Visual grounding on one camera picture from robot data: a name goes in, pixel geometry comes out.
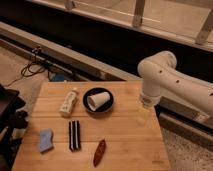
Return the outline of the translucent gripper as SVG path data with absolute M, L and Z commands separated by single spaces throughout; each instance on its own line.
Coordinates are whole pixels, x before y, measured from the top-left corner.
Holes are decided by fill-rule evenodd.
M 138 106 L 137 122 L 141 126 L 144 126 L 149 119 L 155 116 L 156 114 L 154 109 L 150 106 L 147 106 L 142 100 L 140 100 Z

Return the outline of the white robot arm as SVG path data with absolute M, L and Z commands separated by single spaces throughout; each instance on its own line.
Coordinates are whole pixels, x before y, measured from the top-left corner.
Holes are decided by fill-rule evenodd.
M 156 106 L 162 90 L 166 89 L 213 119 L 213 83 L 183 74 L 176 70 L 176 66 L 176 56 L 170 51 L 158 52 L 139 62 L 142 104 Z

